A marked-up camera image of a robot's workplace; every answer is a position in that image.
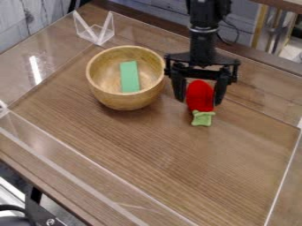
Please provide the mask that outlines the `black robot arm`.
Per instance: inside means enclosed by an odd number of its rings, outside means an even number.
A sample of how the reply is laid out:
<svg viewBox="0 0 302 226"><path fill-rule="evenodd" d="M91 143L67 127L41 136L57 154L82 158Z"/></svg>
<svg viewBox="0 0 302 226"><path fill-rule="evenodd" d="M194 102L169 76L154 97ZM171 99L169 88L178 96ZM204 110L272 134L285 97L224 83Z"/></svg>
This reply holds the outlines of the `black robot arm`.
<svg viewBox="0 0 302 226"><path fill-rule="evenodd" d="M166 54L165 74L171 79L175 98L189 97L186 79L216 81L214 105L224 101L228 86L237 83L241 61L217 52L220 22L232 12L232 0L186 0L190 16L190 50Z"/></svg>

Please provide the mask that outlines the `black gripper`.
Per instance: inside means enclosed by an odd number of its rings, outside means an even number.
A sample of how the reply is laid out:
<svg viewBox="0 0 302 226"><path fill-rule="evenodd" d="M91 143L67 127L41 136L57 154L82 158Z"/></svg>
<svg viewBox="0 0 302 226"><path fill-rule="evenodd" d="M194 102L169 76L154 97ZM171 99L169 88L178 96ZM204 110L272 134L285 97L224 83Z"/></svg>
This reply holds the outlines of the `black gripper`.
<svg viewBox="0 0 302 226"><path fill-rule="evenodd" d="M189 53L166 54L166 76L171 79L175 98L186 99L186 79L217 81L214 104L218 106L225 98L229 84L237 82L241 61L230 56L216 54L210 61L194 62Z"/></svg>

